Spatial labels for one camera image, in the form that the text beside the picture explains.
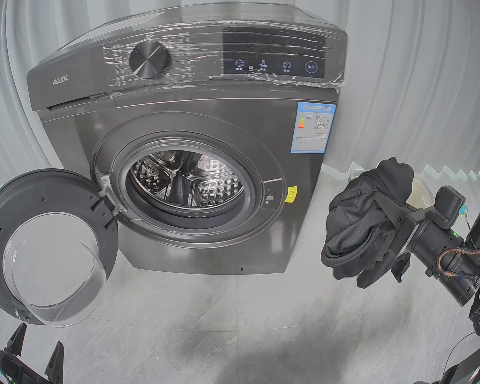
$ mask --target yellow sticker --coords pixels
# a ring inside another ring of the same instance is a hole
[[[293,203],[297,197],[298,187],[288,187],[287,198],[285,199],[286,203]]]

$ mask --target washing machine door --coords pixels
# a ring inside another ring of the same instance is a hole
[[[68,326],[99,304],[117,257],[111,204],[62,169],[25,173],[0,189],[0,307],[32,324]]]

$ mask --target washing machine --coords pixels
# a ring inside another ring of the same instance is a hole
[[[154,271],[284,272],[346,46],[296,7],[218,3],[114,21],[36,65],[31,106],[65,169],[0,191],[1,308],[35,324],[83,319],[117,249]]]

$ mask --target washing machine drum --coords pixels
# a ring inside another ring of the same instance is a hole
[[[100,303],[118,249],[111,205],[62,169],[23,174],[0,190],[0,307],[32,324],[68,326]]]
[[[179,216],[205,208],[219,213],[243,193],[239,177],[220,160],[190,151],[160,151],[139,159],[130,178],[151,205]]]

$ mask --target white curtain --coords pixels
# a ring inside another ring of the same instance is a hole
[[[28,70],[130,14],[202,0],[0,0],[0,183],[61,164],[30,109]],[[348,33],[345,82],[325,163],[346,172],[397,156],[417,172],[480,171],[478,0],[285,0]]]

